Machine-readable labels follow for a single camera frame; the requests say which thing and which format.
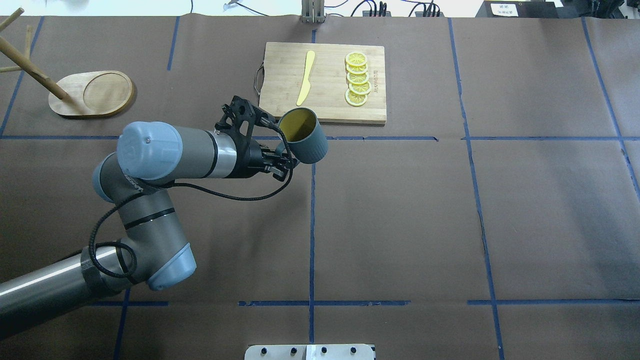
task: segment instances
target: blue tape line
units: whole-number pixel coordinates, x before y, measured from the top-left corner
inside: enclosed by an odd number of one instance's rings
[[[467,305],[488,306],[491,300],[469,300]],[[503,305],[600,305],[600,304],[633,304],[640,305],[640,299],[530,299],[530,300],[497,300]]]
[[[124,302],[122,301],[96,301],[89,306],[122,306]],[[148,306],[148,307],[162,307],[169,306],[168,301],[130,301],[127,305],[131,306]]]
[[[40,22],[38,23],[38,27],[36,28],[36,33],[33,35],[33,41],[31,42],[31,54],[33,54],[33,49],[35,49],[36,41],[38,41],[38,36],[40,35],[40,30],[42,29],[42,24],[44,23],[44,16],[40,17]],[[4,113],[4,119],[2,121],[2,125],[0,125],[0,138],[4,133],[4,129],[6,128],[7,123],[9,122],[9,115],[11,115],[11,109],[13,109],[13,103],[15,102],[15,98],[18,96],[18,90],[20,89],[20,84],[22,83],[22,78],[24,78],[24,70],[20,71],[20,75],[18,76],[18,81],[15,82],[15,88],[13,89],[13,95],[11,96],[11,100],[9,100],[9,106]]]
[[[117,140],[118,136],[83,135],[6,135],[3,140]]]
[[[615,136],[469,136],[462,140],[505,140],[505,141],[618,141]]]
[[[238,306],[309,306],[307,300],[239,301]]]
[[[316,299],[316,164],[311,165],[311,226],[309,232],[309,343],[315,342],[314,301]]]
[[[178,38],[178,25],[180,24],[180,17],[175,17],[175,27],[173,28],[173,40],[171,40],[171,52],[169,53],[169,62],[166,64],[166,70],[171,71],[171,65],[173,63],[173,51],[175,50],[175,40]]]
[[[604,81],[602,80],[600,67],[598,66],[598,60],[596,60],[595,53],[593,52],[593,46],[591,46],[591,38],[589,37],[589,29],[587,28],[587,20],[585,17],[582,18],[582,29],[584,30],[584,37],[586,38],[587,46],[589,47],[589,54],[591,55],[593,68],[596,70],[596,75],[598,76],[598,82],[600,82],[600,88],[602,89],[602,94],[604,95],[604,99],[607,103],[607,109],[609,110],[609,115],[611,116],[611,120],[613,121],[613,127],[615,128],[616,135],[618,135],[618,140],[620,141],[620,148],[622,149],[622,153],[625,157],[625,162],[627,163],[627,169],[629,170],[629,175],[631,176],[631,182],[633,183],[634,188],[636,189],[636,197],[638,198],[638,201],[640,201],[640,188],[638,187],[636,172],[634,171],[634,167],[633,165],[631,165],[631,161],[629,160],[627,146],[625,146],[625,141],[623,140],[622,133],[620,132],[618,119],[616,118],[616,114],[613,112],[613,107],[611,106],[611,100],[609,98],[609,93],[607,92],[607,87],[604,85]]]
[[[320,300],[316,306],[407,306],[411,300]]]
[[[124,322],[127,318],[127,307],[129,306],[129,295],[131,289],[127,289],[124,293],[124,301],[122,302],[122,312],[120,313],[120,326],[118,327],[118,337],[116,338],[116,347],[113,351],[113,360],[120,359],[120,347],[122,346],[122,334],[124,333]]]
[[[435,140],[434,136],[327,136],[327,140]]]
[[[456,81],[458,83],[458,97],[460,98],[460,111],[462,112],[462,119],[464,120],[465,127],[465,139],[467,143],[467,152],[469,156],[469,166],[471,167],[471,180],[474,185],[474,195],[476,196],[476,208],[478,216],[480,218],[480,227],[482,230],[482,243],[484,246],[484,266],[486,268],[486,277],[489,284],[489,296],[491,296],[492,311],[493,311],[493,326],[495,327],[495,337],[498,344],[498,355],[500,360],[504,360],[504,349],[502,347],[502,333],[500,331],[500,320],[498,317],[498,305],[495,300],[495,289],[493,288],[493,275],[491,272],[491,260],[489,258],[489,246],[486,242],[486,233],[484,230],[484,218],[482,214],[482,205],[480,203],[480,192],[478,190],[478,183],[476,178],[476,166],[474,165],[473,152],[471,149],[471,140],[469,135],[469,126],[467,122],[467,112],[465,111],[465,105],[462,101],[462,81],[460,78],[460,68],[458,67],[458,54],[456,52],[456,42],[453,35],[453,23],[451,18],[447,18],[449,22],[449,36],[451,37],[451,52],[453,55],[453,65],[456,71]]]
[[[411,300],[315,300],[314,306],[407,306]],[[238,306],[309,306],[306,300],[239,301]]]

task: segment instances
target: electrical cable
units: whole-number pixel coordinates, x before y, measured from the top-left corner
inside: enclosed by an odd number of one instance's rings
[[[236,5],[238,5],[238,6],[242,6],[243,8],[245,8],[245,9],[247,9],[247,10],[249,10],[249,11],[255,12],[255,13],[257,13],[257,14],[264,15],[264,16],[269,16],[269,15],[267,15],[267,14],[265,14],[265,13],[261,13],[261,12],[259,12],[259,11],[256,11],[256,10],[254,10],[254,9],[252,9],[252,8],[248,7],[248,6],[242,5],[241,3],[236,3]]]
[[[362,0],[362,2],[360,4],[358,4],[355,9],[353,9],[353,12],[351,12],[351,15],[349,15],[350,17],[353,16],[353,14],[356,13],[356,10],[358,10],[358,8],[360,7],[360,5],[367,3],[369,4],[369,16],[371,16],[372,14],[378,12],[378,5],[376,4],[376,2],[374,0]]]
[[[110,241],[107,241],[107,242],[104,242],[104,243],[95,244],[96,249],[99,248],[99,247],[105,247],[105,246],[110,246]],[[71,254],[69,254],[69,255],[67,255],[67,256],[65,256],[63,258],[59,258],[58,260],[54,261],[52,264],[59,263],[60,261],[66,260],[68,258],[72,258],[72,257],[74,257],[76,255],[80,255],[80,254],[82,254],[82,249],[74,251]]]
[[[407,16],[407,17],[411,17],[411,15],[413,15],[413,11],[414,11],[418,6],[420,6],[420,5],[424,6],[424,11],[423,11],[423,13],[426,13],[426,12],[427,12],[427,4],[425,4],[425,3],[417,3],[417,4],[416,4],[412,9],[411,9],[411,11],[409,12],[409,16]]]
[[[289,142],[287,141],[287,138],[284,136],[284,133],[282,133],[282,130],[280,130],[279,127],[277,126],[273,126],[270,127],[272,130],[276,131],[279,135],[280,138],[282,139],[282,142],[284,143],[284,147],[287,150],[287,159],[289,160],[290,164],[293,164],[293,157],[291,156],[291,150],[289,148]],[[202,186],[198,186],[195,184],[191,184],[191,183],[170,183],[168,185],[162,185],[160,186],[160,188],[165,188],[165,189],[169,189],[169,188],[192,188],[192,189],[196,189],[196,190],[200,190],[201,192],[205,192],[211,195],[215,195],[218,197],[223,197],[225,199],[229,199],[229,200],[237,200],[237,201],[259,201],[259,200],[264,200],[264,199],[268,199],[274,195],[276,195],[277,193],[281,192],[282,190],[284,190],[284,188],[286,188],[289,183],[291,182],[291,178],[293,177],[293,167],[291,167],[291,169],[289,169],[289,176],[287,177],[287,180],[285,181],[285,183],[279,187],[278,189],[274,190],[273,192],[271,192],[270,194],[264,195],[264,196],[260,196],[260,197],[238,197],[238,196],[233,196],[233,195],[227,195],[225,193],[220,193],[220,192],[216,192],[214,190],[210,190],[207,188],[203,188]]]
[[[431,0],[431,2],[429,3],[429,7],[427,8],[427,17],[437,17],[440,16],[440,7],[438,6],[438,4],[434,3],[433,0]]]
[[[213,190],[210,190],[210,189],[207,189],[207,188],[203,188],[202,186],[198,186],[198,185],[190,184],[190,183],[170,183],[168,185],[162,185],[162,186],[156,186],[156,185],[150,185],[150,184],[149,185],[153,186],[155,188],[162,188],[162,189],[169,189],[169,188],[176,188],[176,187],[192,188],[192,189],[200,190],[201,192],[205,192],[205,193],[208,193],[208,194],[211,194],[211,195],[215,195],[215,196],[218,196],[218,197],[223,197],[225,199],[238,200],[238,201],[258,201],[258,200],[268,199],[268,198],[278,194],[282,190],[284,190],[284,188],[286,188],[291,183],[291,179],[293,178],[293,156],[292,156],[291,149],[289,148],[289,142],[287,141],[287,137],[284,135],[282,130],[277,125],[275,125],[274,123],[270,123],[269,124],[269,128],[274,130],[275,132],[277,132],[278,135],[280,135],[280,138],[282,139],[282,142],[284,143],[285,150],[287,151],[287,159],[289,160],[289,164],[291,165],[291,168],[289,169],[289,176],[287,177],[287,180],[285,181],[285,183],[281,187],[279,187],[278,189],[276,189],[275,191],[273,191],[273,192],[271,192],[271,193],[269,193],[267,195],[259,196],[259,197],[238,197],[238,196],[227,195],[227,194],[224,194],[224,193],[215,192]],[[119,242],[115,242],[115,241],[108,241],[108,242],[96,244],[95,243],[95,237],[98,234],[98,230],[100,229],[100,226],[102,225],[102,223],[104,223],[105,220],[107,220],[107,218],[109,218],[111,215],[113,215],[113,213],[118,211],[120,208],[122,208],[126,204],[128,204],[131,201],[136,200],[136,199],[138,199],[138,198],[140,198],[140,197],[142,197],[144,195],[145,194],[143,194],[143,193],[135,193],[135,194],[127,197],[121,203],[119,203],[118,205],[116,205],[113,208],[111,208],[111,210],[107,211],[100,218],[100,220],[98,220],[98,222],[93,227],[93,230],[91,231],[91,235],[89,236],[89,258],[91,259],[91,262],[93,263],[93,265],[98,270],[100,270],[100,272],[102,272],[103,274],[111,276],[111,277],[117,277],[119,279],[123,279],[123,278],[131,276],[136,271],[136,268],[138,267],[138,258],[136,257],[136,253],[133,251],[133,249],[130,246],[128,246],[127,244],[119,243]],[[97,256],[96,256],[96,249],[99,248],[99,247],[105,247],[105,246],[112,246],[112,247],[118,247],[118,248],[124,249],[131,255],[131,267],[128,269],[128,271],[126,271],[124,274],[118,274],[118,273],[112,272],[111,270],[105,268],[104,266],[102,266],[100,264],[100,262],[98,261]]]
[[[107,211],[101,218],[100,220],[98,220],[98,222],[95,224],[95,226],[93,227],[93,230],[91,231],[91,235],[89,236],[89,258],[91,259],[91,262],[93,263],[93,265],[100,270],[100,272],[102,272],[105,275],[111,276],[111,277],[117,277],[119,279],[123,279],[126,277],[129,277],[131,275],[133,275],[133,273],[136,271],[136,268],[138,267],[138,259],[136,258],[136,253],[133,251],[133,249],[128,246],[127,244],[124,243],[118,243],[115,241],[109,241],[106,243],[100,243],[99,245],[95,244],[95,237],[96,235],[98,235],[98,230],[100,229],[100,226],[102,225],[102,223],[107,220],[107,218],[109,218],[113,213],[115,213],[116,211],[118,211],[122,206],[125,206],[126,204],[132,202],[133,200],[136,200],[139,197],[144,196],[144,194],[142,193],[135,193],[129,197],[127,197],[126,199],[124,199],[121,203],[117,204],[116,206],[114,206],[113,208],[111,208],[111,210]],[[119,247],[121,249],[125,249],[129,255],[131,255],[131,267],[128,269],[128,271],[126,271],[124,274],[118,274],[115,272],[112,272],[111,270],[105,268],[104,266],[102,266],[100,264],[100,262],[98,261],[98,258],[95,254],[95,251],[98,247],[103,247],[103,246],[113,246],[113,247]]]

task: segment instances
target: metal bracket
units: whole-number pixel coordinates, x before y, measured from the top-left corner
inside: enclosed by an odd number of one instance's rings
[[[324,0],[302,0],[302,22],[322,23],[326,20]]]
[[[374,345],[253,345],[246,349],[244,360],[375,360]]]

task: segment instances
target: table surface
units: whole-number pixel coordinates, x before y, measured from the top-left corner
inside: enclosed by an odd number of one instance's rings
[[[635,357],[640,23],[371,21],[21,17],[6,29],[19,45],[36,28],[31,58],[53,79],[120,70],[138,94],[115,117],[70,120],[29,76],[0,75],[0,281],[86,244],[109,209],[91,174],[126,124],[211,129],[233,95],[257,103],[266,42],[385,46],[388,120],[325,124],[327,157],[272,199],[172,190],[194,275],[18,334],[0,357],[240,359],[253,344],[312,342],[375,344],[380,359]],[[237,195],[280,184],[195,182]],[[114,218],[100,237],[123,234]]]

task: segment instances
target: black device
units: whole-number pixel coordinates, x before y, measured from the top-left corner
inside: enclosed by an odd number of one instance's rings
[[[576,17],[590,16],[600,19],[624,19],[625,16],[619,9],[624,3],[625,0],[562,0],[565,8],[575,8]]]
[[[424,15],[424,12],[414,12],[413,14],[415,15],[415,17],[446,17],[444,15],[444,12],[436,12],[435,15],[427,13],[426,16]]]
[[[509,4],[515,6],[517,16],[513,17],[534,17],[544,19],[557,19],[556,4],[546,3],[544,1],[484,1],[476,14],[476,17],[505,17],[495,15],[492,11],[492,5],[499,6],[501,4]]]
[[[378,12],[377,17],[385,17],[385,16],[386,17],[391,17],[391,12],[387,11],[383,15],[380,15],[380,12]],[[362,17],[374,17],[374,16],[373,16],[373,13],[370,12],[369,10],[362,10]]]

